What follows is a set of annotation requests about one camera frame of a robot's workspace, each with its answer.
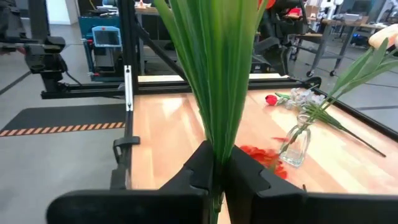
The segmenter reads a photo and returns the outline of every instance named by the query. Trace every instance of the blue machine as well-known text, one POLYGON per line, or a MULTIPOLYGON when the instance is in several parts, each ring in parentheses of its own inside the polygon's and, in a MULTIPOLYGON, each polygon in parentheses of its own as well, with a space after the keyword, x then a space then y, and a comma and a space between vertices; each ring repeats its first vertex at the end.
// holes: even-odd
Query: blue machine
POLYGON ((123 80, 119 17, 83 16, 79 17, 79 24, 91 80, 123 80))

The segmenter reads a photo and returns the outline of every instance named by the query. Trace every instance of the red flower petal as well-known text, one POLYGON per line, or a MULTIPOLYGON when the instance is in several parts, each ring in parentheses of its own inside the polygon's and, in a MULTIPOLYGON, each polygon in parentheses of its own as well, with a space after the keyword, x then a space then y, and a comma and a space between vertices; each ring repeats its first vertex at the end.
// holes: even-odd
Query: red flower petal
POLYGON ((266 101, 269 105, 275 106, 276 103, 278 102, 278 98, 274 95, 268 95, 266 96, 266 101))
POLYGON ((264 167, 269 169, 272 167, 275 175, 282 179, 287 178, 283 163, 279 160, 279 155, 274 149, 259 149, 254 146, 241 146, 241 149, 264 167))

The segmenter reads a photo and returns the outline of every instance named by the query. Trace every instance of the red object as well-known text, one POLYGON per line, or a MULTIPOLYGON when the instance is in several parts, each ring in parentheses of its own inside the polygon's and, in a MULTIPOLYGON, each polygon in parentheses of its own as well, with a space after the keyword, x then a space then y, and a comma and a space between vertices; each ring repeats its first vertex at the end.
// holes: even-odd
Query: red object
POLYGON ((268 95, 266 96, 266 101, 269 105, 275 106, 278 103, 278 98, 274 95, 268 95))
POLYGON ((276 0, 268 0, 266 9, 269 9, 269 8, 271 8, 272 6, 274 6, 275 2, 276 2, 276 0))
POLYGON ((279 155, 275 153, 275 150, 264 150, 254 146, 241 146, 241 149, 264 167, 272 169, 275 175, 282 179, 287 178, 287 171, 284 169, 283 163, 279 160, 279 155))
POLYGON ((302 12, 301 12, 301 8, 294 8, 294 9, 291 9, 291 10, 288 12, 288 14, 289 14, 289 15, 298 15, 298 16, 302 16, 302 15, 303 15, 302 12))

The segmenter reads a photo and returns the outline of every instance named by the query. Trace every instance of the red tulip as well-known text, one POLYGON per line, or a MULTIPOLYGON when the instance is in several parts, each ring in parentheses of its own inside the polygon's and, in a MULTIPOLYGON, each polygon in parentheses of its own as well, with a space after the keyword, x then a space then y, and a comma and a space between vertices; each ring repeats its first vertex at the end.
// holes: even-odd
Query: red tulip
POLYGON ((275 106, 278 103, 278 98, 274 95, 268 95, 266 96, 266 101, 269 105, 275 106))

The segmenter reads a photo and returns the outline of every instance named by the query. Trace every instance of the wooden tabletop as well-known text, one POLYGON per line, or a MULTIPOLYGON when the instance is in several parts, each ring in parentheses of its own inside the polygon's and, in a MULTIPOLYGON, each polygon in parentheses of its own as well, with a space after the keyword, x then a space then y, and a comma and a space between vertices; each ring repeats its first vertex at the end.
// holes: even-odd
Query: wooden tabletop
MULTIPOLYGON (((298 15, 287 15, 287 17, 291 18, 291 19, 298 19, 299 16, 298 15)), ((314 21, 318 21, 317 18, 314 17, 308 17, 307 21, 309 22, 314 22, 314 21)), ((365 27, 365 28, 370 28, 370 29, 382 29, 383 27, 379 27, 373 24, 364 24, 361 21, 338 21, 338 20, 334 20, 334 19, 323 19, 322 22, 324 24, 331 24, 334 26, 355 26, 355 27, 365 27)))
MULTIPOLYGON (((285 137, 297 124, 297 112, 267 106, 265 97, 290 90, 249 91, 236 145, 278 149, 272 137, 285 137)), ((142 95, 134 100, 132 188, 158 189, 173 177, 205 139, 196 101, 191 93, 142 95)), ((288 164, 290 183, 309 192, 398 194, 398 143, 332 106, 328 112, 343 126, 387 155, 383 158, 346 133, 316 122, 303 165, 288 164)), ((226 204, 219 223, 229 223, 226 204)))
MULTIPOLYGON (((287 78, 289 76, 281 76, 278 73, 258 73, 250 74, 251 80, 264 79, 264 78, 287 78)), ((183 81, 179 75, 140 75, 138 82, 176 82, 183 81)))
POLYGON ((136 7, 138 14, 159 14, 155 7, 136 7))

